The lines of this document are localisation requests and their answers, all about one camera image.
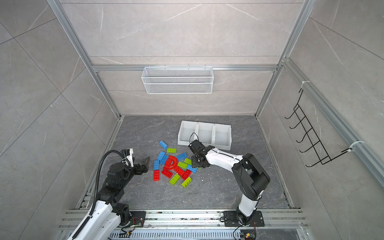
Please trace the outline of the red arch lego piece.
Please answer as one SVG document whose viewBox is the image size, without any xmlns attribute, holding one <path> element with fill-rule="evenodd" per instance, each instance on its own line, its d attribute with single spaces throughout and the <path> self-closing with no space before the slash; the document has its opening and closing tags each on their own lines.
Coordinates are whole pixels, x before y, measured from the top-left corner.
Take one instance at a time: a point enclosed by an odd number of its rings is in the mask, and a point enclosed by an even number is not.
<svg viewBox="0 0 384 240">
<path fill-rule="evenodd" d="M 178 166 L 178 159 L 174 156 L 168 156 L 166 162 L 165 162 L 165 165 L 164 165 L 164 168 L 167 169 L 167 170 L 172 170 L 174 169 L 175 167 Z"/>
</svg>

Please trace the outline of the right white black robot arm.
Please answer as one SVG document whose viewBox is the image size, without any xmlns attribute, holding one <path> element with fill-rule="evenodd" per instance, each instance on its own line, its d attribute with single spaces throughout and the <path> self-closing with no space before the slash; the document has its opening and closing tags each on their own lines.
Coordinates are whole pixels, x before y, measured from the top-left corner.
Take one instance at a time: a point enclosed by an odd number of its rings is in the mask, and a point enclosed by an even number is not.
<svg viewBox="0 0 384 240">
<path fill-rule="evenodd" d="M 271 181 L 270 176 L 252 154 L 233 155 L 223 152 L 214 146 L 204 146 L 199 140 L 189 144 L 192 151 L 192 166 L 207 168 L 211 165 L 221 167 L 234 174 L 242 192 L 241 201 L 236 210 L 235 219 L 241 226 L 253 221 L 257 205 Z"/>
</svg>

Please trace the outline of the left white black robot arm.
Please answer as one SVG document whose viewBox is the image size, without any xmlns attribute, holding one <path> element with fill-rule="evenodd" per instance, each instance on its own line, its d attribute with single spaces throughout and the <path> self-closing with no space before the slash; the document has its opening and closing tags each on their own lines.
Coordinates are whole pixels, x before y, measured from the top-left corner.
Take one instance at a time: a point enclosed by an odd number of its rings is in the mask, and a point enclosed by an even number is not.
<svg viewBox="0 0 384 240">
<path fill-rule="evenodd" d="M 131 213 L 129 205 L 120 203 L 120 199 L 129 181 L 147 171 L 148 164 L 134 164 L 132 167 L 123 163 L 111 165 L 107 178 L 95 197 L 96 202 L 68 239 L 106 240 L 117 228 L 142 227 L 146 212 Z"/>
</svg>

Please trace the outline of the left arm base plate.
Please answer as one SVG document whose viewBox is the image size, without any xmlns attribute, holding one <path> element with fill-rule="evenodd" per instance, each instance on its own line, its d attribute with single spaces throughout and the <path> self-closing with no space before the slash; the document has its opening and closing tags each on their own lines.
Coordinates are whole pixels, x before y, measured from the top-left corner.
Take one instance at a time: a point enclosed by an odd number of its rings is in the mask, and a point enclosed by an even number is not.
<svg viewBox="0 0 384 240">
<path fill-rule="evenodd" d="M 121 215 L 120 227 L 142 227 L 146 220 L 146 211 L 125 212 Z"/>
</svg>

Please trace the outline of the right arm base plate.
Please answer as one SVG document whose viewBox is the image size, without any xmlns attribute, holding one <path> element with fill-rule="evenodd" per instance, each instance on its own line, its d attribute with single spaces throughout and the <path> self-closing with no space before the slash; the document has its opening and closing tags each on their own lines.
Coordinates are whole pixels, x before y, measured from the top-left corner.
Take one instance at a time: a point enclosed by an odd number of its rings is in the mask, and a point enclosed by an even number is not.
<svg viewBox="0 0 384 240">
<path fill-rule="evenodd" d="M 224 223 L 226 227 L 265 226 L 261 211 L 254 211 L 249 217 L 246 217 L 240 211 L 224 211 L 223 216 L 220 217 L 220 222 Z"/>
</svg>

